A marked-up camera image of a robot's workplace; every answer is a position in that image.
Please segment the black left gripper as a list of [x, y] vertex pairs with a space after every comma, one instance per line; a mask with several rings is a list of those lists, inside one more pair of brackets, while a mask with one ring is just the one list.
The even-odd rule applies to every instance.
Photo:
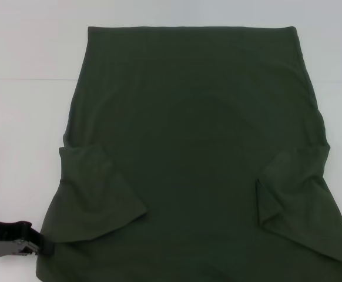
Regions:
[[31, 225], [27, 221], [0, 222], [0, 257], [27, 256], [32, 253], [53, 255], [55, 244], [31, 228]]

